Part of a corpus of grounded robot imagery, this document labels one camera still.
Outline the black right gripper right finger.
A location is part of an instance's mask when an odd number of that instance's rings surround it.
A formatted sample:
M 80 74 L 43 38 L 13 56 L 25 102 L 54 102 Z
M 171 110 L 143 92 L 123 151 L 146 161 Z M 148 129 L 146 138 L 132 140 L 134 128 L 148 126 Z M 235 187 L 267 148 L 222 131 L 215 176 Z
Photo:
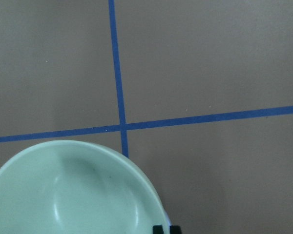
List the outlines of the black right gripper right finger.
M 169 227 L 170 234 L 182 234 L 181 227 L 179 225 L 171 225 Z

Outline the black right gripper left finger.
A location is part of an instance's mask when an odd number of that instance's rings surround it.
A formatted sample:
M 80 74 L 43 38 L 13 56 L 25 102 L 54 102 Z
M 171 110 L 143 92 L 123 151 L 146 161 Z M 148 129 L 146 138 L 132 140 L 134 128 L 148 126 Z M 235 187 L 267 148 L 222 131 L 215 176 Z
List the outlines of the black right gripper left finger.
M 154 225 L 152 227 L 153 234 L 164 234 L 164 229 L 162 225 Z

